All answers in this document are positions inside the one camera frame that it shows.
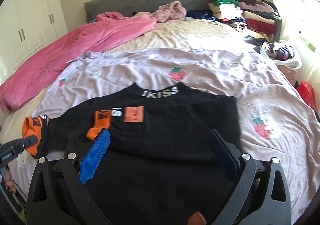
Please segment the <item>person's left hand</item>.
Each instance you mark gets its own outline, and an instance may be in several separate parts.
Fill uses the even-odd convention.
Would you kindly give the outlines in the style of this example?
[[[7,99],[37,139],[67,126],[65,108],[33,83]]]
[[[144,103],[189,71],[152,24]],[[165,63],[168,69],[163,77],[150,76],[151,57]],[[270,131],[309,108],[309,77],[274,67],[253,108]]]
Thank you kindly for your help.
[[[14,185],[14,181],[12,179],[12,175],[10,172],[10,169],[6,166],[5,167],[5,173],[1,173],[1,182],[4,181],[5,183],[5,188],[11,193],[15,194],[16,193],[16,187]]]

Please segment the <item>person's right hand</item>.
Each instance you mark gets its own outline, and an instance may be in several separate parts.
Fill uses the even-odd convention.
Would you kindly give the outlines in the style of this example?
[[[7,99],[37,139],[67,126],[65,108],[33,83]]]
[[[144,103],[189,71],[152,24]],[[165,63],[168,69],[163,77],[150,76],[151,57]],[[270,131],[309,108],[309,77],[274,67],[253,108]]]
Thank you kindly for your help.
[[[187,225],[206,225],[207,221],[200,212],[196,212],[189,217]]]

